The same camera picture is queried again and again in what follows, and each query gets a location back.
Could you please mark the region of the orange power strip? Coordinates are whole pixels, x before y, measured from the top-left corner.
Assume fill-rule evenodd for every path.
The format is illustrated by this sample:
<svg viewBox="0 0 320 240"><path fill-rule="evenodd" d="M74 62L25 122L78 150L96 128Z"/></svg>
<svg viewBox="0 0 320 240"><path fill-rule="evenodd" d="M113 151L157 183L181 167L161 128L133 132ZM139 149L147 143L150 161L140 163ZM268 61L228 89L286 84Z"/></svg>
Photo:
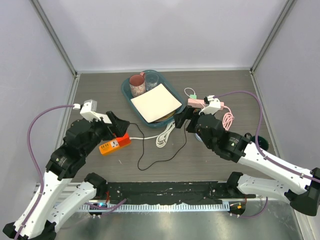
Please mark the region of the orange power strip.
<svg viewBox="0 0 320 240"><path fill-rule="evenodd" d="M99 151L102 156L107 156L111 153L114 153L128 145L131 144L131 140L129 138L116 138L111 141L108 141L99 146Z"/></svg>

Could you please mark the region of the red cube plug adapter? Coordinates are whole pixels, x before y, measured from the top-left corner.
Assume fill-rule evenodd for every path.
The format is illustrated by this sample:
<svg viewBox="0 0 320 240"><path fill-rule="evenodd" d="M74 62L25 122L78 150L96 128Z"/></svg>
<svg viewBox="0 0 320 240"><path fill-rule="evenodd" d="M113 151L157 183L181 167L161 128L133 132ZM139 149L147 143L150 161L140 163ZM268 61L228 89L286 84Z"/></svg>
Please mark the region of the red cube plug adapter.
<svg viewBox="0 0 320 240"><path fill-rule="evenodd" d="M117 137L116 141L121 148L131 144L131 139L127 132L124 134L124 136Z"/></svg>

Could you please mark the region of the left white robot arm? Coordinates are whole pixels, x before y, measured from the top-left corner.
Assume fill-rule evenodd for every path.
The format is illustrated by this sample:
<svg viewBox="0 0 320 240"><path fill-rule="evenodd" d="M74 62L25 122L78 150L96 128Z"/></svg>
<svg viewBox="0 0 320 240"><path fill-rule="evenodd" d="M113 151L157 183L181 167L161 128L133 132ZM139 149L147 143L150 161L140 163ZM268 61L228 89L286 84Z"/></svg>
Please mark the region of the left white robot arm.
<svg viewBox="0 0 320 240"><path fill-rule="evenodd" d="M14 240L52 240L80 206L93 198L102 199L107 181L92 172L75 192L55 206L94 148L102 141L123 137L129 126L129 121L116 117L112 111L92 120L75 120L66 131L63 144L51 154L30 204L18 220L4 226L3 233Z"/></svg>

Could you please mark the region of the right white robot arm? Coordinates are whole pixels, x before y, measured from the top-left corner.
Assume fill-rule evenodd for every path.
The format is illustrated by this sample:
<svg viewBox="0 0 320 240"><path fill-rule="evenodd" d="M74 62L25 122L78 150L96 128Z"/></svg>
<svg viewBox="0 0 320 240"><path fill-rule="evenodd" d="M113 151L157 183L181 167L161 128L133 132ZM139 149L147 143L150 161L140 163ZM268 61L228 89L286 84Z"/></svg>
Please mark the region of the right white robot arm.
<svg viewBox="0 0 320 240"><path fill-rule="evenodd" d="M243 135L224 129L213 114L201 113L187 106L173 116L176 128L185 120L190 123L187 132L197 134L204 145L220 158L239 163L262 172L270 180L232 173L226 184L226 193L233 198L240 194L262 195L288 203L294 210L316 216L320 205L320 169L310 170L286 162L250 141Z"/></svg>

